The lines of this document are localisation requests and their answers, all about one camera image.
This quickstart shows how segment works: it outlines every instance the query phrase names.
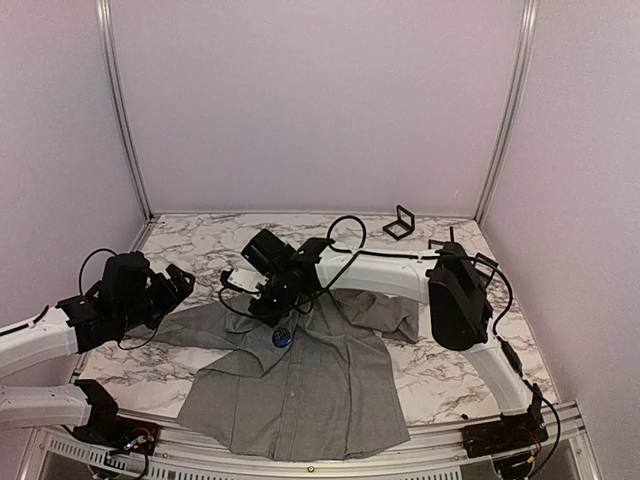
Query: blue sticker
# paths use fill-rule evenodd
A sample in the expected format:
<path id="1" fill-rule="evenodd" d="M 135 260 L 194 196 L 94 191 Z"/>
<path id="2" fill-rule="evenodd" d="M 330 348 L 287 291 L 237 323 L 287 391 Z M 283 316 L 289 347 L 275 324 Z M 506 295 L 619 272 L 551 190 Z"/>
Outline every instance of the blue sticker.
<path id="1" fill-rule="evenodd" d="M 278 327 L 271 335 L 271 341 L 278 348 L 284 348 L 291 343 L 291 332 L 283 327 Z"/>

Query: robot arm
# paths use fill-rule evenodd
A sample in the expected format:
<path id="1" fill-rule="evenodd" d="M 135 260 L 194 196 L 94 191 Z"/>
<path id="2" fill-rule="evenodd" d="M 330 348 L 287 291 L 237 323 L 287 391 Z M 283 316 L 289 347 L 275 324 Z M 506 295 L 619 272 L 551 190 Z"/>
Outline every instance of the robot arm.
<path id="1" fill-rule="evenodd" d="M 454 241 L 439 250 L 352 252 L 332 248 L 328 239 L 312 238 L 295 250 L 268 230 L 258 233 L 242 256 L 255 270 L 223 272 L 222 283 L 252 294 L 249 315 L 271 326 L 301 299 L 317 298 L 328 288 L 368 290 L 429 304 L 433 338 L 473 365 L 502 413 L 497 425 L 463 432 L 470 456 L 498 453 L 496 445 L 503 450 L 505 445 L 527 446 L 533 436 L 548 438 L 538 387 L 524 378 L 509 343 L 489 328 L 493 309 L 486 287 L 492 276 L 478 270 L 476 262 L 495 269 L 490 259 L 468 257 Z"/>
<path id="2" fill-rule="evenodd" d="M 120 341 L 142 324 L 154 330 L 193 291 L 195 277 L 175 265 L 168 278 L 151 270 L 140 252 L 107 260 L 104 275 L 86 295 L 60 301 L 37 317 L 0 329 L 0 379 L 38 363 Z M 126 419 L 97 382 L 59 387 L 0 385 L 0 430 L 73 425 L 92 443 L 119 438 Z"/>

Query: button-up shirt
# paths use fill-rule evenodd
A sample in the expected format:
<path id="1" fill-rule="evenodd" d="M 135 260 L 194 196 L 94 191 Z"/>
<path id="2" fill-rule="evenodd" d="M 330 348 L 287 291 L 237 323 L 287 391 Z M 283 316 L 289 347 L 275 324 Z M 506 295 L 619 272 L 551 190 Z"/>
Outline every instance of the button-up shirt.
<path id="1" fill-rule="evenodd" d="M 246 311 L 248 298 L 231 304 Z M 288 461 L 366 457 L 409 440 L 375 331 L 415 343 L 417 303 L 338 290 L 278 327 L 291 334 L 281 348 L 271 327 L 219 302 L 168 316 L 157 341 L 232 350 L 198 371 L 178 423 L 233 453 Z"/>

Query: marble surface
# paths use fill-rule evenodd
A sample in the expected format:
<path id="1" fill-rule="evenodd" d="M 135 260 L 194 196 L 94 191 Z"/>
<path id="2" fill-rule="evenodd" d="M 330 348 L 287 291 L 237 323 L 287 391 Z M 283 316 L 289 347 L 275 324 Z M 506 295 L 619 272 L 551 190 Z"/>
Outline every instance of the marble surface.
<path id="1" fill-rule="evenodd" d="M 239 252 L 262 228 L 269 228 L 293 246 L 312 236 L 324 236 L 336 215 L 238 214 L 163 215 L 142 249 L 158 271 L 169 263 L 192 272 L 197 285 L 180 309 L 215 301 L 220 271 L 230 266 L 248 266 Z M 446 240 L 449 227 L 467 253 L 492 257 L 477 224 L 472 220 L 418 218 L 416 232 L 396 242 L 382 232 L 393 220 L 387 216 L 362 216 L 369 230 L 367 247 L 423 250 L 429 238 Z M 349 222 L 336 230 L 335 238 L 349 245 L 359 240 L 357 224 Z M 496 313 L 507 301 L 499 280 L 489 288 Z M 556 400 L 549 374 L 517 303 L 500 323 L 500 334 L 518 351 L 529 378 L 538 383 L 550 401 Z M 440 347 L 432 338 L 429 310 L 420 317 L 420 340 L 407 345 L 385 340 L 393 362 L 394 378 L 407 424 L 458 421 L 462 415 L 480 418 L 498 412 L 488 388 L 465 359 Z M 130 340 L 135 345 L 140 340 Z M 88 356 L 82 378 L 95 378 L 123 409 L 155 415 L 177 416 L 189 392 L 195 372 L 225 355 L 223 351 L 171 347 L 151 342 L 133 351 L 122 351 L 114 343 Z"/>

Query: lavender wall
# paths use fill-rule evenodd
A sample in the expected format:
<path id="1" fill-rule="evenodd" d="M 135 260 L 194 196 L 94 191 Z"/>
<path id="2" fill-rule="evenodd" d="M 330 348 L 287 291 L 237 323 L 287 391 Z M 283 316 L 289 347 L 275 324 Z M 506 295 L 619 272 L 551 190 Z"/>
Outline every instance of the lavender wall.
<path id="1" fill-rule="evenodd" d="M 640 3 L 543 1 L 483 228 L 605 479 L 638 478 Z"/>
<path id="2" fill-rule="evenodd" d="M 112 4 L 157 211 L 473 216 L 522 1 Z"/>
<path id="3" fill-rule="evenodd" d="M 125 250 L 142 227 L 99 42 L 95 2 L 0 3 L 0 325 L 74 295 L 83 258 Z M 87 271 L 99 275 L 101 261 Z M 11 383 L 62 380 L 65 362 Z M 16 477 L 28 431 L 0 434 Z"/>

